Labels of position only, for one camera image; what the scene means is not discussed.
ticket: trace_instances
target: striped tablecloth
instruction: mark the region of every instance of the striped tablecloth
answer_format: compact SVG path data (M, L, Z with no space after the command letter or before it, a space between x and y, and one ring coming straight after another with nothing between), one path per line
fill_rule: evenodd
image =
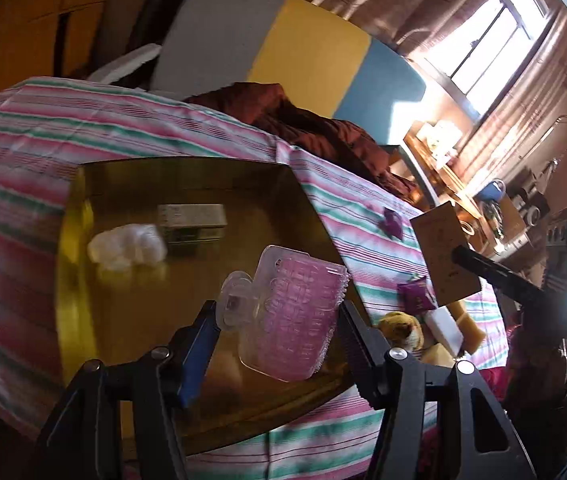
M36 436L62 389L54 267L75 168L157 155L288 164L373 320L398 309L398 283L426 272L407 222L419 212L358 176L208 108L113 86L29 79L0 93L0 417L26 435ZM406 219L403 243L377 227L385 207ZM507 343L491 288L483 282L467 306L488 334L472 360L504 365ZM190 471L193 478L346 478L366 468L381 416L351 388L281 428L190 457Z

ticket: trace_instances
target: golden tray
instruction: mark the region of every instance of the golden tray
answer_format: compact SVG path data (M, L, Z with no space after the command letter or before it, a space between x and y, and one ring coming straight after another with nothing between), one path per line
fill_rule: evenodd
M163 203L224 204L224 238L172 247L157 267L103 272L87 256L97 233L155 223ZM254 276L270 244L343 264L292 170L232 158L169 156L79 167L62 224L56 278L57 332L67 384L87 359L107 365L138 359L190 325L215 300L233 270ZM352 283L346 297L369 323ZM187 454L264 433L321 405L353 384L337 338L310 379L284 383L244 367L238 336L222 332L202 394L180 421ZM134 456L129 402L122 403L123 451Z

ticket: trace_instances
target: window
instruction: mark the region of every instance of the window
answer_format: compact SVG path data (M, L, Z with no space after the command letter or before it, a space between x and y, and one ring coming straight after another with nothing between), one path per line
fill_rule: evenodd
M540 0L488 0L425 58L483 114L541 34L544 7Z

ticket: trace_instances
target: wooden cabinet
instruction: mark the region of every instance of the wooden cabinet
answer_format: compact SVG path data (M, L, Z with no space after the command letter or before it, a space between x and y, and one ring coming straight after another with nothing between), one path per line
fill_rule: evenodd
M0 91L30 76L86 73L104 2L0 0Z

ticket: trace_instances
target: white armrest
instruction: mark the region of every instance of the white armrest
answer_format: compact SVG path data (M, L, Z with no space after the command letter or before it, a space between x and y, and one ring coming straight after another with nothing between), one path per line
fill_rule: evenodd
M161 53L161 45L148 43L95 70L88 81L110 84L137 70Z

